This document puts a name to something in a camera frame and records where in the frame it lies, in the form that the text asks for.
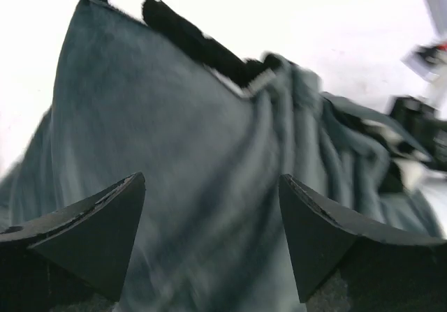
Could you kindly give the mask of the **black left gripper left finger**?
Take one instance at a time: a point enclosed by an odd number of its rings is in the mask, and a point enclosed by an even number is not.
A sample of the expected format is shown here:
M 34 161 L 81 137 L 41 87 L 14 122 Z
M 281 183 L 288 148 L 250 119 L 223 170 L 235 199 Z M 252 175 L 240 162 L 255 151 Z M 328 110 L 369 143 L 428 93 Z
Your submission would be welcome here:
M 112 311 L 144 201 L 138 172 L 1 232 L 1 311 Z

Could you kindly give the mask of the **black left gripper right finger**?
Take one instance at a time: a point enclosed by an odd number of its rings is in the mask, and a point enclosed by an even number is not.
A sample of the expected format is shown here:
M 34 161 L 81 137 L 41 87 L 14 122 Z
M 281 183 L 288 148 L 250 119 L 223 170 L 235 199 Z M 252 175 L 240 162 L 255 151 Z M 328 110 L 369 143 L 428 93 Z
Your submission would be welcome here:
M 308 311 L 446 310 L 446 241 L 372 220 L 288 174 L 279 201 Z

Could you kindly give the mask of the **zebra pillowcase with grey lining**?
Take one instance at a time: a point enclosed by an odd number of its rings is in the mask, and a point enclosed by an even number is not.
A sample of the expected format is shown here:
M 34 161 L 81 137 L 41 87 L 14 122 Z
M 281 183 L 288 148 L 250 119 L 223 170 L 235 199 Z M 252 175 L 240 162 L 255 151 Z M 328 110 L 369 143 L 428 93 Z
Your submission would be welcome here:
M 322 92 L 279 55 L 241 60 L 162 0 L 78 0 L 52 104 L 1 180 L 1 232 L 140 172 L 145 201 L 112 311 L 308 311 L 281 176 L 444 239 L 404 180 L 402 161 L 420 155 L 389 115 Z

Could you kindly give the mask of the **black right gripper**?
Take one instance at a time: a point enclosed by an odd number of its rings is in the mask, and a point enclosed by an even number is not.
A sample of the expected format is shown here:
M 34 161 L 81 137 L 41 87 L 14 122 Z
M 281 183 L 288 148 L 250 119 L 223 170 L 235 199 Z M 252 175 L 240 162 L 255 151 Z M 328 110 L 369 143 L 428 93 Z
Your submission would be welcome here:
M 446 172 L 446 120 L 437 119 L 437 110 L 411 96 L 395 97 L 389 116 L 426 150 L 431 170 Z

